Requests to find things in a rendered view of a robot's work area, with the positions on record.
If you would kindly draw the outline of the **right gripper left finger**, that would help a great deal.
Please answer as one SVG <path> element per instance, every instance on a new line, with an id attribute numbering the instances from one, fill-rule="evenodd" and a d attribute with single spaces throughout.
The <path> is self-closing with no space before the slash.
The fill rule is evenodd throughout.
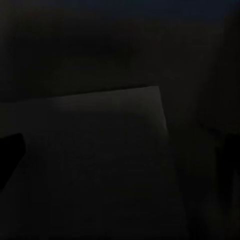
<path id="1" fill-rule="evenodd" d="M 0 138 L 0 193 L 26 153 L 22 133 Z"/>

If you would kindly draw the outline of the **notebook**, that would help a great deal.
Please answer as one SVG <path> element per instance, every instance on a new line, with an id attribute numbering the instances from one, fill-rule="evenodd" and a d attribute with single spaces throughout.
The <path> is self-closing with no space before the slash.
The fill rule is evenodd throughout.
<path id="1" fill-rule="evenodd" d="M 0 240 L 190 240 L 158 85 L 0 103 L 19 133 Z"/>

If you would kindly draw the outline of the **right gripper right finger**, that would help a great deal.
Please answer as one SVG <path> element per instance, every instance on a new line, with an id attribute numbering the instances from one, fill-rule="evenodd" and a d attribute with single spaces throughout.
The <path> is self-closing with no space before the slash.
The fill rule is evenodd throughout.
<path id="1" fill-rule="evenodd" d="M 240 135 L 229 132 L 222 150 L 240 175 Z"/>

